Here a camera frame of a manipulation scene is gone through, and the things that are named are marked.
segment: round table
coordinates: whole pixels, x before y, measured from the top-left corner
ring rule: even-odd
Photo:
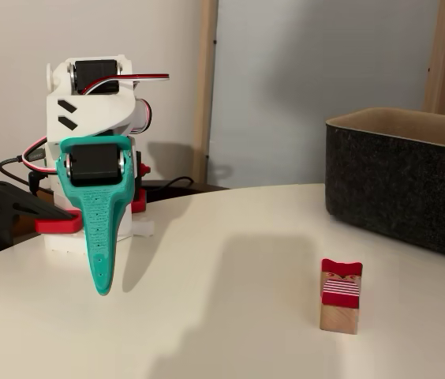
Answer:
[[[331,218],[322,185],[148,206],[112,290],[43,237],[0,253],[0,378],[445,379],[445,257]],[[320,260],[364,264],[357,336],[319,329]]]

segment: wooden frame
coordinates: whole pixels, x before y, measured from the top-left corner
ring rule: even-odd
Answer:
[[[430,113],[445,113],[445,0],[439,1],[422,110]]]
[[[201,2],[200,53],[193,146],[193,179],[199,183],[204,183],[207,180],[218,3],[218,0],[202,0]]]

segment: red wire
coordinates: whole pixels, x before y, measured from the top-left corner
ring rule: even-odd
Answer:
[[[140,81],[140,79],[170,79],[170,75],[167,73],[135,73],[132,75],[109,75],[108,77],[101,77],[96,81],[93,81],[90,85],[88,85],[86,88],[82,90],[81,95],[85,94],[88,90],[90,90],[93,86],[98,84],[100,81],[106,81],[108,79],[137,79],[137,81]]]

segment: gray felt basket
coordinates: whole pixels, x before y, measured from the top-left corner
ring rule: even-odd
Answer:
[[[445,253],[445,116],[372,108],[326,125],[329,213]]]

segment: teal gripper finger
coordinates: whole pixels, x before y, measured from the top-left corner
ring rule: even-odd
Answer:
[[[80,144],[117,144],[125,157],[121,182],[108,186],[75,187],[66,174],[65,158],[73,146]],[[124,136],[74,137],[66,138],[59,146],[61,154],[56,161],[59,181],[66,197],[82,212],[93,281],[98,293],[106,295],[114,276],[119,224],[135,190],[131,142]]]

